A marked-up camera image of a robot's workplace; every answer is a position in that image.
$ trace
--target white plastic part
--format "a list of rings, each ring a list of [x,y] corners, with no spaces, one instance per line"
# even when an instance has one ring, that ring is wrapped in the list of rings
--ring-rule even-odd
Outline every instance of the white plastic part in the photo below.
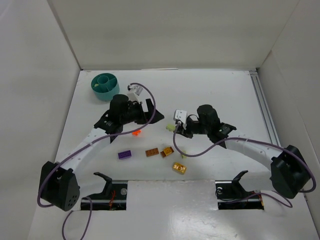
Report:
[[[73,173],[76,175],[78,179],[81,171],[91,161],[95,154],[110,144],[109,137],[102,139],[94,144],[91,144],[92,141],[103,136],[106,136],[106,132],[104,130],[100,128],[93,128],[89,135],[73,151],[64,156],[62,159],[65,159],[67,156],[76,152],[77,150],[81,149],[87,144],[90,144],[90,146],[87,149],[80,152],[79,154],[75,155],[61,167],[66,170],[73,169]]]
[[[174,112],[173,120],[181,121],[183,123],[183,125],[185,125],[187,122],[187,116],[188,116],[187,111],[177,109]]]
[[[238,137],[248,139],[248,136],[242,134],[239,130],[234,130],[229,134],[229,138]],[[282,151],[270,146],[260,145],[257,143],[242,141],[242,140],[229,140],[225,142],[227,149],[241,153],[259,163],[264,165],[271,171],[271,158],[278,157]]]
[[[130,101],[137,101],[139,103],[138,96],[141,94],[143,89],[144,88],[141,86],[134,86],[129,90],[129,92],[126,95],[128,96]]]

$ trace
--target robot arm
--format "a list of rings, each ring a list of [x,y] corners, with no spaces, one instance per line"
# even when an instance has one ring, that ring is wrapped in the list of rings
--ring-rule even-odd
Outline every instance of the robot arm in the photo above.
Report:
[[[186,111],[176,110],[174,120],[179,124],[176,133],[187,138],[192,138],[194,134],[207,135],[214,144],[227,138],[248,139],[248,136],[236,127],[221,122],[211,105],[200,106],[197,113],[197,120],[193,120]],[[216,181],[216,189],[222,199],[242,199],[250,195],[251,191],[261,189],[276,190],[282,196],[293,199],[311,178],[299,162],[282,150],[244,140],[226,140],[219,145],[248,156],[270,171],[264,175],[251,174],[250,178],[247,177],[249,174],[246,174],[248,171],[242,171],[233,180]],[[304,162],[296,147],[289,145],[286,150]]]
[[[81,197],[96,193],[109,194],[112,180],[99,172],[94,173],[90,180],[86,179],[78,182],[77,179],[80,178],[81,171],[97,152],[110,145],[118,135],[125,134],[122,133],[125,124],[135,122],[139,125],[145,125],[153,114],[150,124],[164,118],[155,109],[150,99],[146,99],[148,112],[144,112],[142,103],[138,101],[137,91],[139,89],[132,89],[128,95],[115,95],[110,102],[109,110],[94,124],[94,128],[88,136],[63,159],[73,157],[65,161],[53,174],[51,172],[58,166],[57,162],[48,161],[43,165],[39,188],[49,174],[52,175],[41,192],[40,197],[42,199],[64,211],[68,211]]]

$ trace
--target orange block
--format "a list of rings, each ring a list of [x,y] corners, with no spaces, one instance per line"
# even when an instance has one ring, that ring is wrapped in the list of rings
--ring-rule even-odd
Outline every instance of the orange block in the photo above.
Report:
[[[141,133],[141,130],[138,130],[138,131],[134,131],[134,132],[132,133],[132,135],[138,136],[140,133]]]
[[[147,157],[151,157],[151,156],[154,156],[154,155],[157,155],[157,154],[159,154],[158,148],[153,148],[153,149],[145,151],[145,155]]]

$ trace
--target yellow translucent block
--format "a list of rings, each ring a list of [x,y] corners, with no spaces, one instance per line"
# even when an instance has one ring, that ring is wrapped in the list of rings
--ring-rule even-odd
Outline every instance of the yellow translucent block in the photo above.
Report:
[[[186,166],[183,166],[182,164],[178,163],[178,162],[175,162],[173,164],[173,170],[181,173],[181,174],[185,174],[186,170],[187,170],[187,167]]]

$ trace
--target white table surface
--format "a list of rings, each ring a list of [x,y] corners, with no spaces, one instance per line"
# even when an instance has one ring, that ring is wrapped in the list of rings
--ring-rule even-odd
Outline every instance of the white table surface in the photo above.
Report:
[[[114,180],[150,180],[142,182],[144,187],[138,184],[141,181],[129,182],[126,211],[95,211],[85,239],[319,239],[302,194],[293,200],[293,209],[283,208],[265,197],[265,211],[217,210],[214,182],[210,180],[229,180],[242,170],[267,171],[264,166],[240,153],[216,147],[197,158],[182,159],[177,152],[165,159],[160,155],[148,158],[145,155],[145,150],[162,150],[173,145],[173,134],[165,127],[168,123],[174,123],[172,118],[175,109],[193,114],[203,104],[211,104],[222,122],[236,126],[253,139],[269,142],[248,71],[81,71],[58,148],[57,161],[75,148],[109,109],[109,104],[99,101],[90,88],[93,77],[105,72],[118,78],[122,94],[126,93],[127,85],[131,82],[148,87],[155,96],[157,109],[165,119],[147,126],[138,137],[131,134],[118,137],[85,168],[84,175],[99,171]],[[144,91],[141,99],[147,97]],[[136,126],[134,123],[126,125],[124,131]],[[199,135],[193,139],[178,136],[177,142],[190,154],[199,153],[211,145],[206,136]],[[119,160],[117,153],[125,150],[131,150],[132,157]],[[185,175],[172,170],[174,162],[187,166]],[[166,181],[161,185],[154,180],[196,181]],[[159,195],[155,200],[151,197],[155,195],[154,185],[159,191],[164,188],[173,194]],[[177,198],[181,198],[179,191],[176,191],[181,185],[188,189],[182,198],[190,199],[194,205],[187,204],[187,200],[181,203],[175,200],[177,194]],[[200,192],[190,194],[193,190]],[[180,211],[173,205],[179,205]],[[71,231],[68,233],[69,239],[80,238],[87,215],[86,211],[72,214],[66,230]],[[65,212],[55,207],[37,207],[28,239],[62,239],[61,225],[65,216]]]

